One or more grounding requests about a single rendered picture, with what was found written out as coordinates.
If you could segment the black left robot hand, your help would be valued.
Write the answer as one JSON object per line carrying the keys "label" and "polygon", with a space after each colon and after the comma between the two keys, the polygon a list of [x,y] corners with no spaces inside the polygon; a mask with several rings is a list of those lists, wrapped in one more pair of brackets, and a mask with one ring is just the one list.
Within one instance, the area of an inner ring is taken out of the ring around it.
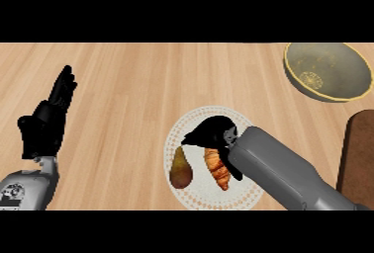
{"label": "black left robot hand", "polygon": [[18,119],[24,141],[24,159],[56,156],[59,153],[65,115],[76,87],[71,66],[67,65],[56,79],[49,99],[42,101],[30,116],[22,116]]}

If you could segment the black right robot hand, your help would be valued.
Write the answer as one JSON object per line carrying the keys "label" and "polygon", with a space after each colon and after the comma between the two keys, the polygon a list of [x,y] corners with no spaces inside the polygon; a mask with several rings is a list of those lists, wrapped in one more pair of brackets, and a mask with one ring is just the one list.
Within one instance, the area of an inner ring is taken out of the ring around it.
{"label": "black right robot hand", "polygon": [[182,145],[195,145],[217,150],[220,161],[228,168],[234,178],[241,181],[243,173],[234,167],[228,160],[228,146],[235,142],[238,137],[237,125],[226,116],[213,116],[207,118],[195,129],[185,135]]}

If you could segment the golden brown croissant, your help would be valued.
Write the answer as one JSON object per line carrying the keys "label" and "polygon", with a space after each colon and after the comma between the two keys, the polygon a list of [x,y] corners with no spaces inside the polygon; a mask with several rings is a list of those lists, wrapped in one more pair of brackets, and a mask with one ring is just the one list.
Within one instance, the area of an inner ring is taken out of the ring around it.
{"label": "golden brown croissant", "polygon": [[229,188],[231,173],[219,158],[219,152],[213,148],[204,150],[204,163],[220,190],[226,191]]}

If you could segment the white round placemat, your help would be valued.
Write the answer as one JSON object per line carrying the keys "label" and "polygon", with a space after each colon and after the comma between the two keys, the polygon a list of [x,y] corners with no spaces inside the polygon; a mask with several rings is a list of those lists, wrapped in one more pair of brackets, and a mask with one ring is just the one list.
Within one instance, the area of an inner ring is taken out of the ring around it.
{"label": "white round placemat", "polygon": [[[164,145],[164,171],[170,178],[176,149],[182,145],[185,135],[200,123],[213,116],[226,116],[237,125],[238,133],[253,124],[249,119],[232,109],[222,106],[204,106],[191,110],[172,127]],[[263,189],[244,177],[241,181],[229,178],[228,190],[219,187],[204,162],[204,148],[192,145],[183,146],[186,162],[192,170],[192,180],[183,189],[176,189],[170,184],[173,194],[189,210],[246,210],[249,211],[260,201]]]}

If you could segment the grey bowl with yellow rim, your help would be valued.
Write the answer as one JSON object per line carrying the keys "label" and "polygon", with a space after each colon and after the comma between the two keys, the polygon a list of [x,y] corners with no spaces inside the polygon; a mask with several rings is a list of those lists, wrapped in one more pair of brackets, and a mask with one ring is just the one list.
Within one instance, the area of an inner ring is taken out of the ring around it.
{"label": "grey bowl with yellow rim", "polygon": [[374,70],[345,42],[290,42],[284,69],[297,90],[327,103],[359,100],[374,88]]}

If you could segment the brown green pear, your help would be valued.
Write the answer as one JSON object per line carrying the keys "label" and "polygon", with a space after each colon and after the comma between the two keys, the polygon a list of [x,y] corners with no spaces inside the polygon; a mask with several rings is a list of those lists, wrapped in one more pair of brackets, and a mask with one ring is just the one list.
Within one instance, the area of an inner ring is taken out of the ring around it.
{"label": "brown green pear", "polygon": [[170,170],[170,182],[176,189],[183,189],[192,180],[192,169],[188,164],[183,148],[179,146],[175,153]]}

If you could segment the dark brown wooden board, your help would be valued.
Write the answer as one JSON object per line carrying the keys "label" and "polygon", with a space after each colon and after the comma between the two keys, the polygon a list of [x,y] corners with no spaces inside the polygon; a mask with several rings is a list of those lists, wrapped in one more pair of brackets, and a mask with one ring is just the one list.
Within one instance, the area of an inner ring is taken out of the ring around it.
{"label": "dark brown wooden board", "polygon": [[374,110],[358,112],[348,121],[336,189],[374,210]]}

